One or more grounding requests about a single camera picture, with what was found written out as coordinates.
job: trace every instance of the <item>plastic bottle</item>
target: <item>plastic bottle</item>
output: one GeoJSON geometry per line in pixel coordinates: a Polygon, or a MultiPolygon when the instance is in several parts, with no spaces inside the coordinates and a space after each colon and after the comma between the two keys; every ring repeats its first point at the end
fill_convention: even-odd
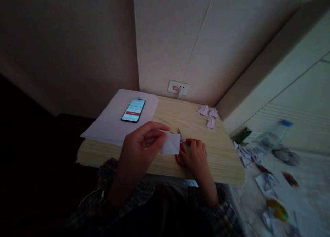
{"type": "Polygon", "coordinates": [[[271,152],[283,140],[292,124],[289,121],[282,120],[270,132],[265,132],[261,141],[258,143],[260,151],[265,154],[271,152]]]}

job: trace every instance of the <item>dark floor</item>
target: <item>dark floor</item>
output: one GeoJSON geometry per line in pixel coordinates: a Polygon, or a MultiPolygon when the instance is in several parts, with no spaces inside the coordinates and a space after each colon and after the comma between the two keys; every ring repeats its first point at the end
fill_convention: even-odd
{"type": "Polygon", "coordinates": [[[22,143],[9,149],[1,164],[2,210],[0,235],[44,235],[60,227],[81,200],[95,190],[97,169],[76,164],[80,135],[94,119],[61,114],[32,152],[17,154],[22,143]]]}

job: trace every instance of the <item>electrical outlet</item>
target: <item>electrical outlet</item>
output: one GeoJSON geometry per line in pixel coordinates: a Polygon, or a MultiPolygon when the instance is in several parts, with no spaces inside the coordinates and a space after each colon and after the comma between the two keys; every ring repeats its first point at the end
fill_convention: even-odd
{"type": "Polygon", "coordinates": [[[168,91],[170,93],[178,93],[179,88],[181,88],[182,95],[186,95],[189,87],[190,84],[170,80],[168,85],[168,91]]]}

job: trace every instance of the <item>plaid shirt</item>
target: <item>plaid shirt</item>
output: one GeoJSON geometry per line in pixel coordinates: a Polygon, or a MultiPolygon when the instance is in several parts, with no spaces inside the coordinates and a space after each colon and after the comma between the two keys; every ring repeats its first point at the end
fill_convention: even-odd
{"type": "MultiPolygon", "coordinates": [[[[104,234],[116,221],[132,209],[144,205],[155,192],[155,185],[140,182],[133,190],[126,205],[117,212],[111,212],[106,207],[105,193],[109,190],[117,168],[117,160],[107,160],[98,171],[97,190],[83,201],[77,211],[70,216],[64,231],[75,231],[81,226],[88,226],[88,231],[94,235],[104,234]]],[[[244,236],[237,215],[230,204],[225,191],[217,187],[219,203],[214,207],[205,207],[204,199],[197,187],[188,187],[188,198],[192,205],[211,224],[215,236],[244,236]]]]}

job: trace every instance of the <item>light wood desk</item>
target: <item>light wood desk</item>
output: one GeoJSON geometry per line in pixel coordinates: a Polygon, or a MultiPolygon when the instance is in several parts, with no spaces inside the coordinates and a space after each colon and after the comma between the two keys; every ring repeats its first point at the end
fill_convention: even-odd
{"type": "MultiPolygon", "coordinates": [[[[177,133],[180,128],[183,138],[202,140],[207,149],[208,163],[215,182],[243,184],[245,172],[231,140],[222,124],[216,121],[216,131],[206,128],[207,121],[197,114],[198,104],[158,96],[159,102],[152,121],[163,123],[177,133]]],[[[81,165],[100,167],[107,159],[118,160],[121,147],[91,139],[81,144],[77,160],[81,165]]],[[[191,179],[187,168],[180,167],[173,155],[158,154],[151,163],[148,173],[191,179]]]]}

